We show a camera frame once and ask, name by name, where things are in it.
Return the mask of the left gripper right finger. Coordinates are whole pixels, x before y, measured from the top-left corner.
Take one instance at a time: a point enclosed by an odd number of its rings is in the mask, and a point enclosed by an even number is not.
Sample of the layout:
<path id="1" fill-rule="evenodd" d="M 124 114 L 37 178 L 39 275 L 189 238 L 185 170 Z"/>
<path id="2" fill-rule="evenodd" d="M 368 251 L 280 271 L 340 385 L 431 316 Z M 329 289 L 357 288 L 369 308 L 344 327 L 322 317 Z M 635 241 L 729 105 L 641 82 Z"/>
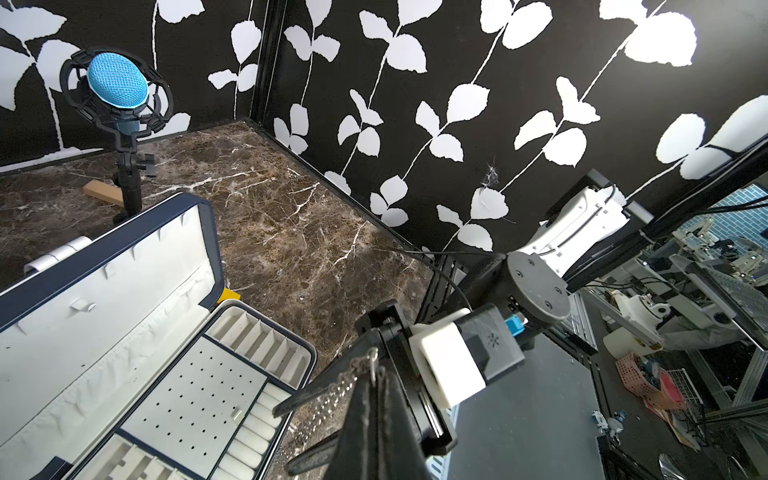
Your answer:
<path id="1" fill-rule="evenodd" d="M 376 391 L 376 478 L 430 479 L 395 375 L 379 368 Z"/>

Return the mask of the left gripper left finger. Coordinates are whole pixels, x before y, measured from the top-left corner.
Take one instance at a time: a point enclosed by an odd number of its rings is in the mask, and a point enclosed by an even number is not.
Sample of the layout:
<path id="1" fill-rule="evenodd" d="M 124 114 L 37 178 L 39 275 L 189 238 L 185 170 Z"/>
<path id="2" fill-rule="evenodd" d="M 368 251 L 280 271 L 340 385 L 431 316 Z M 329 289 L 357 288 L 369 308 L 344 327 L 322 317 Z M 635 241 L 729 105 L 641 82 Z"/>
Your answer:
<path id="1" fill-rule="evenodd" d="M 375 473 L 375 382 L 358 376 L 324 479 L 372 479 Z"/>

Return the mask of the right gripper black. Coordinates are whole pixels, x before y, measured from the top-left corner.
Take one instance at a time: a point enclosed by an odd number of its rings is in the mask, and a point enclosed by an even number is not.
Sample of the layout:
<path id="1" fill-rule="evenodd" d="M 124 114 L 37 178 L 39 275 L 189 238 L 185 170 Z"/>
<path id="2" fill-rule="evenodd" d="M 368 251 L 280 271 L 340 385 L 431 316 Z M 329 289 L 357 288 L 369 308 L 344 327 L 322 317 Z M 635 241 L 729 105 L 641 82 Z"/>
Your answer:
<path id="1" fill-rule="evenodd" d="M 355 322 L 358 334 L 353 346 L 311 383 L 272 408 L 274 417 L 283 417 L 314 401 L 341 401 L 351 396 L 358 376 L 370 373 L 375 382 L 375 419 L 378 360 L 394 373 L 401 386 L 411 430 L 427 456 L 445 456 L 458 444 L 452 415 L 437 407 L 430 397 L 409 344 L 411 327 L 394 299 L 379 304 Z M 339 443 L 337 430 L 289 460 L 284 470 L 289 477 L 329 465 Z"/>

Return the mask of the navy jewelry box white lining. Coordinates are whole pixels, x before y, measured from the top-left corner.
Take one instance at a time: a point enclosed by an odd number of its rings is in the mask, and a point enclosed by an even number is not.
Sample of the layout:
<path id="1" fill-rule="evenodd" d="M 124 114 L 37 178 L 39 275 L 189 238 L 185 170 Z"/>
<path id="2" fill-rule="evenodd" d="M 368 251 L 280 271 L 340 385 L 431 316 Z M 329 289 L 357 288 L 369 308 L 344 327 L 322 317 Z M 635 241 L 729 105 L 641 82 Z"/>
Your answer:
<path id="1" fill-rule="evenodd" d="M 212 205 L 174 195 L 1 294 L 5 479 L 260 479 L 315 348 L 217 303 Z"/>

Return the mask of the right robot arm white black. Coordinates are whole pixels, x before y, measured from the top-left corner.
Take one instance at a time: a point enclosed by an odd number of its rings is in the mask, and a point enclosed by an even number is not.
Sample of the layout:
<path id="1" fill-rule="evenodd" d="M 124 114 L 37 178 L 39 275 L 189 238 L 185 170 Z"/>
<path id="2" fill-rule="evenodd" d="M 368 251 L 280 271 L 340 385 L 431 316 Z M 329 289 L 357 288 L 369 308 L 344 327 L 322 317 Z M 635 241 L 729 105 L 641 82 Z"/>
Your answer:
<path id="1" fill-rule="evenodd" d="M 521 366 L 523 348 L 570 314 L 567 271 L 596 243 L 645 218 L 596 171 L 547 214 L 532 239 L 479 262 L 429 318 L 412 322 L 395 301 L 361 316 L 357 340 L 272 412 L 317 407 L 320 428 L 345 406 L 341 428 L 288 460 L 296 478 L 426 479 L 428 462 L 458 442 L 449 410 Z"/>

